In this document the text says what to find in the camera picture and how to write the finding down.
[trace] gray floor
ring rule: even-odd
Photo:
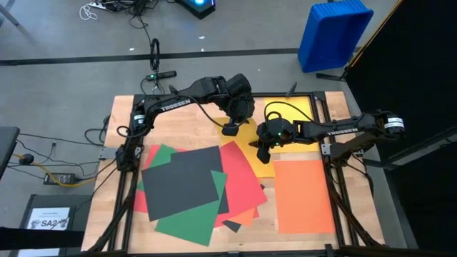
[[[93,9],[98,21],[82,21],[79,8],[88,0],[16,0],[10,10],[21,26],[8,21],[0,27],[0,59],[39,59],[80,56],[147,54],[143,30],[129,26],[130,16]],[[161,42],[163,53],[298,47],[312,4],[304,0],[219,0],[215,13],[199,21],[177,4],[159,0],[143,17],[152,37]],[[362,36],[365,41],[396,0],[363,0],[374,17]],[[0,0],[6,5],[7,0]],[[176,70],[178,76],[162,84],[178,89],[203,76],[227,78],[245,74],[253,90],[287,91],[298,82],[297,91],[344,91],[353,114],[360,110],[347,85],[315,79],[303,74],[295,54],[161,62],[161,70]],[[341,74],[342,69],[327,71]],[[83,132],[100,127],[109,114],[113,97],[140,93],[139,82],[150,74],[147,61],[90,64],[52,64],[0,67],[0,124],[18,126],[24,133],[83,141]],[[51,141],[21,137],[29,148],[47,154]],[[57,143],[53,158],[73,162],[95,161],[97,147]],[[26,153],[21,147],[15,152]],[[376,152],[368,153],[376,158]],[[87,166],[88,171],[94,166]],[[28,169],[42,175],[40,170]],[[55,172],[81,172],[72,167]],[[404,239],[381,171],[370,169],[375,180],[375,200],[387,244],[404,247]],[[67,189],[43,186],[37,178],[8,170],[0,182],[0,226],[17,227],[29,196],[90,194],[94,185]]]

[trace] blue crate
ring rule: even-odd
[[[302,71],[344,66],[372,16],[359,0],[314,4],[298,50]]]

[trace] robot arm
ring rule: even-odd
[[[345,143],[323,145],[323,154],[331,157],[332,163],[344,165],[352,153],[360,150],[367,151],[382,140],[394,140],[404,135],[403,120],[389,111],[379,111],[375,114],[362,114],[359,117],[318,123],[315,121],[293,121],[291,124],[281,117],[268,120],[257,128],[258,141],[250,143],[258,147],[257,157],[268,163],[268,150],[289,143],[311,144],[319,142],[327,136],[336,136],[345,133],[364,132]]]
[[[126,142],[116,152],[118,170],[135,169],[139,161],[137,148],[142,144],[143,137],[154,128],[156,117],[163,112],[188,104],[215,103],[230,117],[222,133],[235,136],[239,125],[252,117],[254,111],[251,85],[243,74],[237,74],[228,81],[222,76],[205,77],[180,91],[170,86],[170,92],[168,95],[145,96],[143,101],[134,104]]]

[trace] wooden table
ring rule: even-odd
[[[327,105],[332,119],[349,118],[349,110],[343,92],[326,92]],[[106,135],[107,147],[119,147],[124,138],[116,133],[116,128],[121,125],[129,125],[133,96],[116,96]],[[256,110],[253,119],[257,124],[263,122],[263,108],[265,103],[262,99],[256,99]],[[318,109],[320,119],[323,121],[323,114],[320,103]],[[225,114],[215,104],[204,105],[211,117],[224,117]],[[149,148],[153,144],[164,143],[174,148],[198,149],[219,145],[220,138],[216,127],[199,110],[195,104],[185,106],[158,116],[154,123],[155,129],[145,137],[145,151],[142,153],[141,169],[144,168],[144,161],[149,154]],[[337,141],[344,142],[353,138],[354,134],[337,136]],[[321,159],[319,152],[306,153],[274,153],[272,159],[293,159],[293,160],[316,160]],[[111,160],[102,161],[100,167],[110,163]],[[356,168],[363,166],[354,159],[349,163]],[[101,173],[96,180],[96,187],[106,178],[109,171]],[[351,168],[343,168],[346,186],[354,215],[361,222],[363,227],[373,236],[375,240],[383,243],[383,235],[378,222],[373,199],[366,178]],[[86,234],[82,249],[90,248],[108,226],[114,210],[116,192],[118,188],[120,173],[115,173],[96,192],[91,203],[91,211],[86,227]],[[242,226],[238,233],[230,231],[226,227],[215,228],[209,247],[200,246],[173,236],[155,232],[157,221],[150,222],[147,213],[134,212],[132,221],[131,240],[129,253],[190,253],[190,252],[227,252],[227,251],[287,251],[287,250],[315,250],[323,249],[324,244],[330,243],[338,248],[336,234],[315,233],[315,234],[279,234],[276,218],[276,202],[274,191],[274,179],[262,178],[261,182],[266,186],[264,192],[267,195],[267,203],[259,206],[259,218],[253,220],[251,227]],[[340,212],[343,233],[346,242],[350,242],[346,219]],[[117,246],[121,245],[121,237],[124,221],[120,223],[118,230]]]

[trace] colored paper sheet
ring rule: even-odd
[[[323,164],[275,161],[279,233],[334,233]]]
[[[146,194],[144,191],[136,191],[134,211],[148,213],[148,206],[146,205]]]
[[[177,150],[174,148],[171,148],[170,146],[166,146],[164,144],[158,146],[158,145],[153,145],[151,146],[151,149],[149,150],[149,155],[146,160],[146,167],[152,168],[154,166],[158,166],[164,163],[170,162],[170,155],[172,153],[176,153]],[[143,185],[143,180],[138,183],[138,186],[136,189],[144,191],[144,185]]]
[[[233,221],[222,221],[222,224],[225,225],[227,228],[230,228],[231,231],[237,233],[240,230],[241,224]]]
[[[215,227],[245,211],[266,202],[265,194],[260,187],[256,174],[235,142],[221,147],[222,166],[227,174],[227,199],[229,212],[219,214]]]
[[[268,97],[265,98],[265,105],[273,102],[273,101],[282,101],[288,104],[291,104],[304,112],[310,118],[314,119],[313,112],[311,111],[311,103],[309,102],[309,97],[307,96],[300,96],[300,97]],[[308,119],[300,114],[296,109],[290,107],[286,104],[271,104],[267,107],[266,113],[270,111],[277,111],[279,112],[283,119],[286,119],[292,123],[293,120],[298,121],[308,121]],[[272,114],[270,119],[278,118],[277,115]],[[275,147],[270,149],[270,153],[301,153],[307,151],[319,151],[319,145],[317,143],[313,143],[311,145],[304,145],[300,143],[292,143],[289,145],[285,145],[284,147]]]
[[[142,175],[150,221],[219,200],[211,172],[188,163],[172,161]]]
[[[203,172],[219,171],[223,172],[221,152],[218,146],[202,148],[193,151],[186,151],[183,153],[171,154],[171,161],[178,161],[187,163],[194,166],[195,169],[200,169]],[[222,193],[221,205],[219,206],[218,213],[228,213],[229,204],[227,202],[227,193],[224,188]]]
[[[255,211],[256,211],[256,209],[252,208],[248,211],[245,211],[243,213],[240,213],[237,216],[230,218],[229,221],[237,222],[238,224],[241,224],[244,226],[250,226],[250,225],[252,225],[252,220],[254,218]]]
[[[219,124],[227,124],[229,122],[229,118],[216,118],[215,120]],[[256,134],[256,122],[253,119],[248,119],[248,121],[249,124],[243,124],[240,126],[236,136],[224,136],[222,134],[222,128],[217,126],[218,135],[221,137],[221,145],[235,141],[246,159],[248,159],[249,165],[254,170],[254,173],[258,178],[274,177],[273,164],[263,164],[257,158],[257,148],[249,146],[249,143],[258,140],[258,136]]]
[[[211,174],[217,188],[217,194],[221,199],[227,175],[217,171],[211,171]],[[157,223],[156,231],[209,246],[219,205],[220,200],[161,218]]]
[[[260,185],[260,187],[262,188],[262,190],[265,188],[265,186],[262,184]],[[259,217],[258,210],[257,210],[257,208],[254,208],[251,210],[247,210],[237,216],[234,216],[233,218],[230,218],[229,221],[239,223],[239,224],[245,225],[245,226],[250,226],[252,224],[252,220],[254,218],[258,218],[258,217]]]

